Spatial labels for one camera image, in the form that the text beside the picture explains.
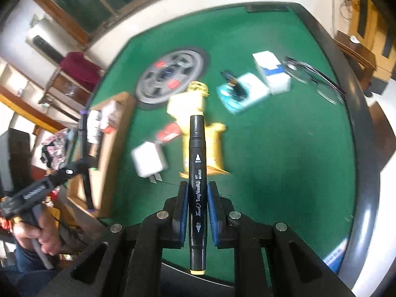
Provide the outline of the person left hand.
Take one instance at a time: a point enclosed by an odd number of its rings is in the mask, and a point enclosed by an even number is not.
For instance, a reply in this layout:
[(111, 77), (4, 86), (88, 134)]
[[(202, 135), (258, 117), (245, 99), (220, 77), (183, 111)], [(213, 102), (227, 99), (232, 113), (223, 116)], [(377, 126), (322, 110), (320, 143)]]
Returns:
[(24, 222), (13, 225), (13, 234), (22, 248), (34, 251), (31, 243), (32, 239), (37, 239), (41, 245), (43, 253), (55, 256), (61, 250), (61, 242), (53, 217), (46, 206), (38, 217), (38, 226), (33, 226)]

